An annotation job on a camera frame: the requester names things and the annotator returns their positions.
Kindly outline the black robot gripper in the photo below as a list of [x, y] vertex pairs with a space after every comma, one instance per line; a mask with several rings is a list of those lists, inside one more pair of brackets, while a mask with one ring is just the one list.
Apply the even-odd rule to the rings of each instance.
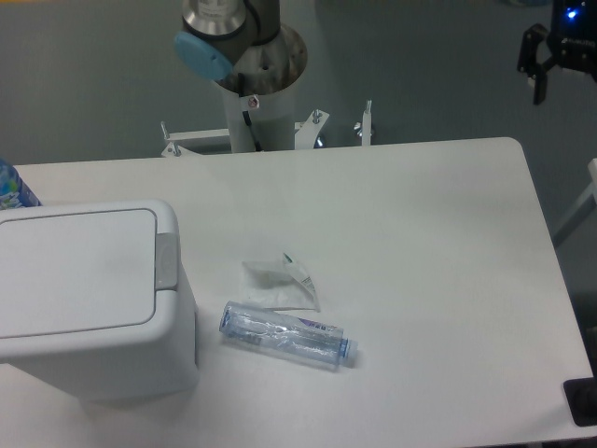
[[[552, 56], [537, 60], [539, 45], [547, 39]], [[523, 32], [517, 70], [534, 84], [533, 104], [545, 101], [548, 71], [563, 69], [589, 74], [596, 80], [596, 2], [554, 1], [550, 30], [536, 23]]]

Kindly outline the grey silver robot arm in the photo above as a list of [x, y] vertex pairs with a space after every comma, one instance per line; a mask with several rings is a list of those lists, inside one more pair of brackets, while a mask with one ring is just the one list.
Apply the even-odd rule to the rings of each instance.
[[[307, 65], [301, 37], [281, 22], [277, 1], [185, 1], [174, 48], [195, 75], [244, 97], [294, 84]], [[554, 1], [550, 26], [524, 31], [517, 69], [534, 85], [534, 103], [546, 97], [555, 66], [596, 75], [596, 4]]]

